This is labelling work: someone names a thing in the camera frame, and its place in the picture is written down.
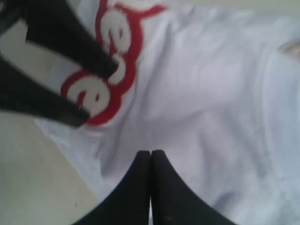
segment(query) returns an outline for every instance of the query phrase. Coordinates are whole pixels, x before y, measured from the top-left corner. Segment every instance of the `white floor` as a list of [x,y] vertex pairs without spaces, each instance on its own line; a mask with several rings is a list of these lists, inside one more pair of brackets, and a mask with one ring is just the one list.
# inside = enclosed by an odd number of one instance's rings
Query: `white floor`
[[[79,0],[69,0],[75,7]],[[299,0],[191,0],[300,16]],[[18,23],[0,38],[1,53],[46,84],[55,55],[25,45]],[[97,201],[33,119],[0,113],[0,225],[67,225]]]

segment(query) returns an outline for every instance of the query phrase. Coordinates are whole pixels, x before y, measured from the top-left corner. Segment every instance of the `floor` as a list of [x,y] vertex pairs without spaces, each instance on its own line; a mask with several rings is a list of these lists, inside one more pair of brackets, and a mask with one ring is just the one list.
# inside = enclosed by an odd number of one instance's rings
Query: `floor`
[[[79,0],[69,0],[76,7]],[[190,0],[284,15],[300,15],[299,0]],[[18,23],[0,38],[1,53],[46,84],[56,56],[24,44]],[[91,210],[96,198],[33,118],[0,112],[0,225],[67,225]]]

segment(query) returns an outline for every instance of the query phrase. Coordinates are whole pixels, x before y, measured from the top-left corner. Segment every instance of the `white t-shirt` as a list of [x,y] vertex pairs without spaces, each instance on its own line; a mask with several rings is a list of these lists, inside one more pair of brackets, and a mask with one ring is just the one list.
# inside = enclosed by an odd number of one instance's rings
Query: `white t-shirt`
[[139,150],[162,149],[187,185],[241,225],[300,224],[300,21],[151,1],[82,1],[120,63],[102,80],[59,60],[50,86],[90,110],[80,129],[39,120],[102,201]]

